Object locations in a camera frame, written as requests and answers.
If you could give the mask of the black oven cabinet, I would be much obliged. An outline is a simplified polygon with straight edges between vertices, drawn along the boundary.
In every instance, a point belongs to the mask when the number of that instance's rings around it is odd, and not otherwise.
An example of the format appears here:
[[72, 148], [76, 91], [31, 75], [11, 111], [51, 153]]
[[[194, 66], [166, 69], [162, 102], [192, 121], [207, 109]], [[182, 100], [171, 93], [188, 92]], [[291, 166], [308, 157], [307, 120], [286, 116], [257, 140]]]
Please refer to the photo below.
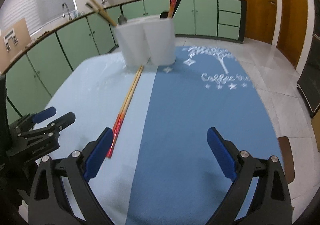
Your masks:
[[319, 111], [320, 99], [320, 43], [319, 36], [312, 35], [312, 43], [306, 64], [297, 82], [311, 118]]

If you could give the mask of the chrome sink faucet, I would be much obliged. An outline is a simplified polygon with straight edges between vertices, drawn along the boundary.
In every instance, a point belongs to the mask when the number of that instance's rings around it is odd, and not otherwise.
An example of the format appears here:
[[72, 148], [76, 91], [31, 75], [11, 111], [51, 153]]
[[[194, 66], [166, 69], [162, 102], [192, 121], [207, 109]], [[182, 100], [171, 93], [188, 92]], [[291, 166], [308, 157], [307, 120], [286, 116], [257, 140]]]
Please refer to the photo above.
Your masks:
[[72, 20], [68, 5], [66, 3], [63, 3], [62, 4], [62, 17], [65, 18], [66, 16], [68, 16], [69, 21]]

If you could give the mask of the grey spoon in holder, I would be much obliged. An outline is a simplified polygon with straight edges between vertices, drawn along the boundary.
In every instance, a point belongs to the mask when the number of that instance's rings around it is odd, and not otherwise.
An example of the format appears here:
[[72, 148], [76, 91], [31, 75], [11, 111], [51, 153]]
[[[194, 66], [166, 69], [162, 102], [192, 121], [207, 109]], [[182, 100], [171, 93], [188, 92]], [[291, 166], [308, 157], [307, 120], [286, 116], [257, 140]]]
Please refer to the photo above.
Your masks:
[[127, 23], [127, 18], [123, 14], [121, 14], [118, 18], [118, 24], [123, 25], [125, 23]]

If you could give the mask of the green lower kitchen cabinets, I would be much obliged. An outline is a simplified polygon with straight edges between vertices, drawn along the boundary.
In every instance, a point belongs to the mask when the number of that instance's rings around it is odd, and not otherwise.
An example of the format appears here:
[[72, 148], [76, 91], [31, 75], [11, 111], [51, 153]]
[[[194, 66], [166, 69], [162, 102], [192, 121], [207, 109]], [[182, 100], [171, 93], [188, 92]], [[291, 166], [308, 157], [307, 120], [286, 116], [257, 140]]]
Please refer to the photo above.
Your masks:
[[[178, 37], [241, 43], [245, 0], [181, 0], [174, 15]], [[43, 110], [63, 82], [86, 59], [113, 51], [118, 43], [112, 26], [89, 13], [48, 31], [34, 42], [21, 20], [10, 29], [18, 43], [1, 48], [1, 73], [7, 76], [9, 123]]]

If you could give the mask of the cardboard board with brackets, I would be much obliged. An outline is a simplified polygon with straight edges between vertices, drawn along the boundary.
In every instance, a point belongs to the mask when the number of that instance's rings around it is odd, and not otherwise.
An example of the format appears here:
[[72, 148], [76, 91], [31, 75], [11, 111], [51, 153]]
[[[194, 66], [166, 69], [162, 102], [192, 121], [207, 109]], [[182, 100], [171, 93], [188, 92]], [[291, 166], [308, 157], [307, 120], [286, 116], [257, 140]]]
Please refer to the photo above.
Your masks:
[[1, 74], [31, 43], [30, 33], [25, 18], [14, 23], [1, 34]]

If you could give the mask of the light blue place mat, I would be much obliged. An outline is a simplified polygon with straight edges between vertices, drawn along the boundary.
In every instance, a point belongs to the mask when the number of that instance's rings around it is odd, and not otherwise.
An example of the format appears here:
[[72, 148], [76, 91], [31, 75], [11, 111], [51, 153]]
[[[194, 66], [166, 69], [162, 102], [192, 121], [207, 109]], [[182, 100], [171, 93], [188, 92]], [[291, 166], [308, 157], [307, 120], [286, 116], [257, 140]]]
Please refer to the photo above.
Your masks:
[[[115, 224], [125, 224], [140, 143], [157, 68], [148, 63], [133, 94], [111, 158], [106, 158], [89, 185]], [[126, 66], [121, 52], [82, 62], [50, 100], [56, 116], [75, 114], [75, 122], [60, 133], [59, 159], [96, 140], [112, 127], [134, 80], [136, 68]]]

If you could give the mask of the black ladle in holder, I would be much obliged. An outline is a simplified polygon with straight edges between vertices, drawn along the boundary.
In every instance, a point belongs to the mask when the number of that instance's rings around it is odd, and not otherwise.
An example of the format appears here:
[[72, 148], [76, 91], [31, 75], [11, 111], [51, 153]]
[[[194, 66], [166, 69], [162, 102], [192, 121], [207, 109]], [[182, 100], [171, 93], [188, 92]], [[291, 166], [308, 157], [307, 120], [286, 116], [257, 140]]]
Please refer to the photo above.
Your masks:
[[168, 11], [163, 11], [161, 14], [160, 14], [160, 19], [163, 19], [163, 18], [168, 18], [168, 15], [169, 15], [169, 12]]

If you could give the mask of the dark-tipped chopstick in holder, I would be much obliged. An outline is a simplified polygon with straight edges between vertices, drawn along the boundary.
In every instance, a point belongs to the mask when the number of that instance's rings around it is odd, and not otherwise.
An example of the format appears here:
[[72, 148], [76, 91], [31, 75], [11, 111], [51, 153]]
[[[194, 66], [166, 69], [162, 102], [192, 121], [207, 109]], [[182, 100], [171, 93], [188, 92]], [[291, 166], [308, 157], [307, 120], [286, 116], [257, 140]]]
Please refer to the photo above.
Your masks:
[[103, 12], [101, 9], [95, 9], [89, 2], [86, 2], [86, 6], [92, 10], [93, 12], [95, 12], [96, 14], [98, 14], [99, 16], [101, 16], [105, 21], [107, 21], [110, 25], [116, 27], [117, 24], [112, 20], [111, 17], [109, 17], [105, 12]]

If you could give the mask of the dark blue place mat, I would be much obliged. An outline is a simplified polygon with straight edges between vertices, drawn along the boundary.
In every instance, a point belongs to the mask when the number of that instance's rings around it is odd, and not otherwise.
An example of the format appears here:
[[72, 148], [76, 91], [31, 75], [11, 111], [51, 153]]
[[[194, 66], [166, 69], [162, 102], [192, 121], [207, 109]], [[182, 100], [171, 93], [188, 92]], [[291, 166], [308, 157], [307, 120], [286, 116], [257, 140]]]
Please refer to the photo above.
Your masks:
[[213, 155], [214, 127], [253, 157], [280, 156], [277, 135], [251, 79], [233, 57], [178, 47], [170, 70], [153, 83], [127, 224], [205, 224], [231, 180]]

